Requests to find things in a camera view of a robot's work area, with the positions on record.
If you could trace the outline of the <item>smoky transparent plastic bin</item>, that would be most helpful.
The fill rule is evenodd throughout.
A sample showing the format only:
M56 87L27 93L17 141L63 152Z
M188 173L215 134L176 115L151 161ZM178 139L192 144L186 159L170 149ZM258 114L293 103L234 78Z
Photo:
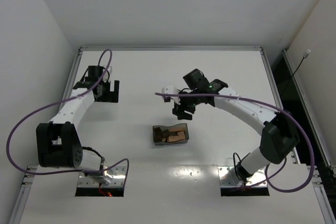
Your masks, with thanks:
M190 139L186 123L173 126L155 125L152 133L155 146L186 144Z

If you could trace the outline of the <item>long wood block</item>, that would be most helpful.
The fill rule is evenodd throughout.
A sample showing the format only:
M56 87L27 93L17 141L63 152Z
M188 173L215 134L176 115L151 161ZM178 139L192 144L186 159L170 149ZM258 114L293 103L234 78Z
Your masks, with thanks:
M186 131L179 131L177 134L181 138L181 140L188 140L188 134Z

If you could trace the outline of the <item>thick light wood block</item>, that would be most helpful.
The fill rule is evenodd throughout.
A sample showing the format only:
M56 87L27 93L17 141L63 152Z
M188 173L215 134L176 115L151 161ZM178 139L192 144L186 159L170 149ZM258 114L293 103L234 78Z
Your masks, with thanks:
M177 134L178 132L172 132L172 134L167 138L168 143L175 143L182 141L181 138Z

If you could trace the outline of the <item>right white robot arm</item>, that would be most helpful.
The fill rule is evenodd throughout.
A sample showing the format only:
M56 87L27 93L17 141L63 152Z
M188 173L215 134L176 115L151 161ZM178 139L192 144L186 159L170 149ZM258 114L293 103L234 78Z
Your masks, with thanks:
M279 164L300 142L296 126L280 112L275 112L255 103L243 101L222 80L208 81L199 69L184 76L187 91L173 86L163 88L174 101L172 113L179 120L191 120L195 107L209 104L224 110L252 127L261 137L260 145L247 154L235 167L235 176L241 182L269 164Z

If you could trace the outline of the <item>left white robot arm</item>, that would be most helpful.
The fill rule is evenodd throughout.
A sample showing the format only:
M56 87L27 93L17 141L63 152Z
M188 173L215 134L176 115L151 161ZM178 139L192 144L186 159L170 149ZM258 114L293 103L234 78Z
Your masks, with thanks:
M73 168L100 185L112 184L112 170L104 171L105 158L80 143L77 128L89 107L95 102L118 103L118 80L110 82L102 74L103 66L89 66L71 91L69 101L48 122L36 128L39 165L52 168Z

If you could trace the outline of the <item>dark brown arch block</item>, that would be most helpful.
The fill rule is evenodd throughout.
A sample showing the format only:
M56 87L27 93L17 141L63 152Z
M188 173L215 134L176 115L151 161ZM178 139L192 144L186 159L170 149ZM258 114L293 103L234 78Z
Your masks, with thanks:
M153 129L153 142L154 143L158 143L158 142L162 142L162 130L160 127L155 127Z

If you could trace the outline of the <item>dark brown wood cube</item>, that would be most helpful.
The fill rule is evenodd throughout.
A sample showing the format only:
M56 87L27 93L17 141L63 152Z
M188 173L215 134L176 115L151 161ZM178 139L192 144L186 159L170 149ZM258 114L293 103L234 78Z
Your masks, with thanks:
M169 130L163 130L162 131L162 137L167 138L171 135L171 132Z

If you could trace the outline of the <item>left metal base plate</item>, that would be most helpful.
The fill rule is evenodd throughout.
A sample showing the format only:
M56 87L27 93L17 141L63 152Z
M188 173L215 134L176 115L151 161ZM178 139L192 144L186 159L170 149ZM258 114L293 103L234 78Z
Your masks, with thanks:
M122 188L125 184L126 166L116 166L105 172L80 173L78 178L78 188Z

